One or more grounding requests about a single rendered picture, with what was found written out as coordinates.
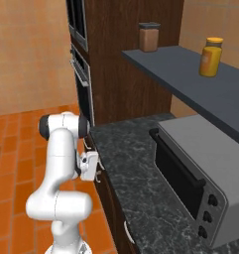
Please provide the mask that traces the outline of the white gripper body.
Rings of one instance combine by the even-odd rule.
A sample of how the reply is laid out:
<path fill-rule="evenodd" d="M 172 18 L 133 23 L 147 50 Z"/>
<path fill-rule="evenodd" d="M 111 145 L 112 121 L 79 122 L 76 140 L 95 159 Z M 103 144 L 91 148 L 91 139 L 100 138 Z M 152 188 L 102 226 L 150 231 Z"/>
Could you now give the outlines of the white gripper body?
<path fill-rule="evenodd" d="M 81 155 L 79 167 L 81 170 L 80 178 L 83 181 L 94 181 L 97 163 L 98 153 L 96 151 L 90 151 Z"/>

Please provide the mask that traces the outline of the dark wood base cabinets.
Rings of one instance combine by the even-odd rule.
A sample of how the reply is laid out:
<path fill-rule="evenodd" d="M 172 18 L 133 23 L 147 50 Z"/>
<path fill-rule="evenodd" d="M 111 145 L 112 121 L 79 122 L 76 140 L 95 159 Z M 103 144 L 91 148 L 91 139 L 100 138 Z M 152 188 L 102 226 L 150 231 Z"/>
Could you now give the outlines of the dark wood base cabinets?
<path fill-rule="evenodd" d="M 137 244 L 132 244 L 125 233 L 123 223 L 127 219 L 106 170 L 98 178 L 101 180 L 101 183 L 97 183 L 94 178 L 95 187 L 118 254 L 140 254 Z"/>

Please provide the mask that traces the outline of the tall dark wood cabinet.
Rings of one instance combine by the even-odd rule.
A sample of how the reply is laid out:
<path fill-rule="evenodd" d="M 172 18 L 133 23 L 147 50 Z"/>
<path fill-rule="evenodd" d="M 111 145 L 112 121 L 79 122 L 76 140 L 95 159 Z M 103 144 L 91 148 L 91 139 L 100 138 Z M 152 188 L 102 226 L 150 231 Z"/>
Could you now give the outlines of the tall dark wood cabinet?
<path fill-rule="evenodd" d="M 184 0 L 84 1 L 88 51 L 70 42 L 90 66 L 94 126 L 169 112 L 172 94 L 122 53 L 140 50 L 140 23 L 160 24 L 158 45 L 176 46 Z"/>

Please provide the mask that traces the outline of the grey toaster oven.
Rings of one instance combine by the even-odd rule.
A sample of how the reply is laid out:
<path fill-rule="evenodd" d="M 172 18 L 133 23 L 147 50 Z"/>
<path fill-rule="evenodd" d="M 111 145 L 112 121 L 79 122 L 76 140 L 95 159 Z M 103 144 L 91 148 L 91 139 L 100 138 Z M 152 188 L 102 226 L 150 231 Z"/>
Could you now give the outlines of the grey toaster oven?
<path fill-rule="evenodd" d="M 239 239 L 239 144 L 199 115 L 161 121 L 158 136 L 198 179 L 195 189 L 155 142 L 162 183 L 210 248 Z"/>

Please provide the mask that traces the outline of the brown jar with black lid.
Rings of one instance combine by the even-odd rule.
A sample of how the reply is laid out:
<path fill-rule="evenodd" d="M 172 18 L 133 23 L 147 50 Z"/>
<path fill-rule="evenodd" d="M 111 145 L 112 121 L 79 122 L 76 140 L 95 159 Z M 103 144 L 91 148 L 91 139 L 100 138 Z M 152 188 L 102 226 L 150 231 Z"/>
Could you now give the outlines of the brown jar with black lid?
<path fill-rule="evenodd" d="M 139 24 L 139 47 L 143 52 L 155 52 L 158 48 L 159 29 L 155 22 Z"/>

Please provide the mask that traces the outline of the black built-in microwave oven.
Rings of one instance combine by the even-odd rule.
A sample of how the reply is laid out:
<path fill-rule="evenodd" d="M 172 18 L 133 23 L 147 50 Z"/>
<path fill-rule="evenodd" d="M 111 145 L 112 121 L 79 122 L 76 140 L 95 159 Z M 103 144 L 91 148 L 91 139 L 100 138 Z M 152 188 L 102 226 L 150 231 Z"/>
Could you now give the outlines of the black built-in microwave oven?
<path fill-rule="evenodd" d="M 65 0 L 70 34 L 87 52 L 87 30 L 84 0 Z"/>

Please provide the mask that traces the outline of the yellow jar with yellow lid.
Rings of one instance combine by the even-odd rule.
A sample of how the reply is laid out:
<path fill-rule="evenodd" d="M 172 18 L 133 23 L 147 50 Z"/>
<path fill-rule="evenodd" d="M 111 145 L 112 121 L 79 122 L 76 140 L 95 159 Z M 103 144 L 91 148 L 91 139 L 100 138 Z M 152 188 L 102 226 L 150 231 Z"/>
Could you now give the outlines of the yellow jar with yellow lid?
<path fill-rule="evenodd" d="M 222 38 L 209 37 L 206 39 L 200 58 L 200 75 L 206 77 L 216 76 L 222 54 L 222 43 Z"/>

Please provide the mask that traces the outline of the dark grey wall shelf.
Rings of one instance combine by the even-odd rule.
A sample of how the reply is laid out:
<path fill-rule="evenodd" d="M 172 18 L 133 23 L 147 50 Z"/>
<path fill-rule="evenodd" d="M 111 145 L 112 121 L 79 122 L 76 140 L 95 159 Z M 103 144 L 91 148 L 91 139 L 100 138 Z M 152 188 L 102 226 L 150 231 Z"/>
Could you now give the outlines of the dark grey wall shelf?
<path fill-rule="evenodd" d="M 239 143 L 239 69 L 222 63 L 215 77 L 199 74 L 200 54 L 180 46 L 123 57 Z"/>

